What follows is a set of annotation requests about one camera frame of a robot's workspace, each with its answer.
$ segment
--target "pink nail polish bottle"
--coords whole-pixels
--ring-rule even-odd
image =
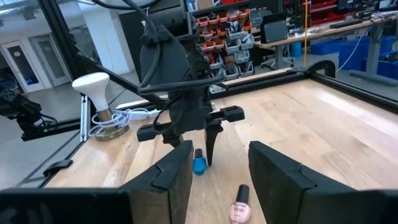
[[[246,223],[250,218],[251,208],[248,205],[250,188],[247,185],[240,185],[236,201],[232,203],[229,218],[232,224]]]

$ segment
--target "white cable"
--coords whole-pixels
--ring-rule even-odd
[[[350,60],[350,58],[354,55],[354,52],[355,52],[356,48],[358,47],[358,45],[359,45],[359,43],[360,43],[360,41],[361,41],[361,39],[362,39],[363,36],[364,36],[364,35],[361,35],[361,36],[359,37],[359,40],[358,40],[358,42],[356,43],[355,48],[354,48],[354,50],[352,51],[351,55],[349,55],[349,57],[347,58],[346,62],[344,62],[344,64],[343,64],[340,68],[338,68],[338,70],[336,71],[336,73],[337,73],[338,71],[340,71],[340,70],[347,64],[347,62]]]
[[[109,121],[96,121],[98,114],[95,114],[91,121],[96,125],[92,127],[88,133],[89,136],[95,136],[101,133],[104,128],[112,127],[124,127],[129,124],[130,121],[143,120],[147,118],[154,118],[160,113],[158,110],[148,111],[145,108],[136,108],[133,110],[113,110],[112,117]]]

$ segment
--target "wooden tabletop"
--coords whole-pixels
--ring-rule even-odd
[[[327,28],[328,26],[312,27],[312,28],[308,29],[307,40],[319,39],[320,37],[341,34],[341,33],[345,33],[345,32],[352,31],[352,30],[357,30],[357,29],[371,26],[373,24],[377,24],[377,23],[381,23],[381,22],[382,22],[382,19],[372,19],[372,21],[369,21],[369,20],[363,21],[360,24],[346,26],[346,27],[342,27],[342,28],[338,28],[338,29],[329,29],[329,28]],[[325,30],[323,30],[321,32],[312,32],[314,30],[319,30],[319,29],[325,29]],[[279,45],[288,45],[288,44],[293,44],[296,42],[301,42],[301,41],[304,41],[304,38],[305,38],[305,36],[304,36],[304,34],[302,34],[300,36],[289,36],[285,40],[280,40],[280,41],[276,41],[276,42],[268,43],[268,44],[262,44],[260,41],[257,41],[254,43],[254,46],[259,47],[261,49],[268,49],[270,47],[275,47],[275,46],[279,46]]]
[[[238,186],[251,188],[249,223],[265,223],[248,169],[248,146],[257,140],[356,189],[398,188],[398,116],[311,80],[215,100],[217,108],[238,105],[246,119],[223,123],[213,165],[193,176],[186,223],[229,223]],[[109,142],[93,138],[46,187],[118,187],[172,150],[162,138],[138,142],[130,131]],[[203,131],[184,134],[205,148]]]

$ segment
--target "lamp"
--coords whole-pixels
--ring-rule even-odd
[[[105,98],[105,89],[109,82],[109,75],[104,72],[92,73],[84,75],[72,83],[72,87],[88,96],[88,98],[94,103],[97,110],[97,117],[103,124],[103,128],[95,133],[97,141],[109,141],[115,139],[125,132],[128,131],[129,126],[112,126],[113,112],[109,108]]]

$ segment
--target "light bulb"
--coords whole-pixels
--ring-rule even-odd
[[[109,75],[107,73],[97,72],[76,79],[73,81],[72,87],[88,96],[97,111],[103,111],[109,108],[105,98],[105,88],[108,82]]]

